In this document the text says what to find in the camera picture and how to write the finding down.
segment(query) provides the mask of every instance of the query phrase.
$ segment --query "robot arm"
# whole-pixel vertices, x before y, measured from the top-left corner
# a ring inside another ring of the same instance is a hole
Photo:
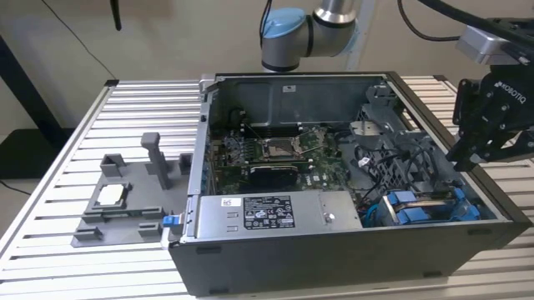
[[[312,15],[299,8],[272,10],[262,22],[262,65],[288,72],[300,58],[338,55],[356,29],[354,0],[323,0]]]

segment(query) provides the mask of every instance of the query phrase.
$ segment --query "black pole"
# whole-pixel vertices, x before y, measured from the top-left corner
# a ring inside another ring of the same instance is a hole
[[[0,36],[0,76],[8,85],[25,112],[32,118],[49,145],[60,150],[67,142],[67,134],[59,126],[51,110],[32,84],[28,75]]]
[[[123,29],[123,24],[120,23],[119,0],[109,0],[109,5],[115,21],[115,29],[120,31],[120,29]]]

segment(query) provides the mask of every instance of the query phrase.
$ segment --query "floor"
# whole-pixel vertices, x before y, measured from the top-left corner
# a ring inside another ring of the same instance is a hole
[[[0,143],[5,137],[7,136],[0,136]],[[39,180],[40,179],[12,179],[4,180],[4,182],[13,188],[31,193],[39,184]],[[28,198],[28,195],[12,191],[0,185],[0,236],[3,236],[5,230],[8,230],[11,222],[17,216]]]

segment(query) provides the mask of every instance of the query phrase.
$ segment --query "motherboard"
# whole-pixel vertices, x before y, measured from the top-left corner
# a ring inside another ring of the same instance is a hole
[[[352,191],[351,174],[327,126],[300,127],[299,134],[288,137],[262,137],[255,132],[247,137],[228,131],[214,141],[212,154],[218,194]]]

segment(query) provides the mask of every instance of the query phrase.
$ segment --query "blue latch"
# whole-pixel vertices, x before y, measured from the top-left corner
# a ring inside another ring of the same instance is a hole
[[[163,226],[164,227],[175,227],[180,225],[180,216],[164,216],[163,217]]]

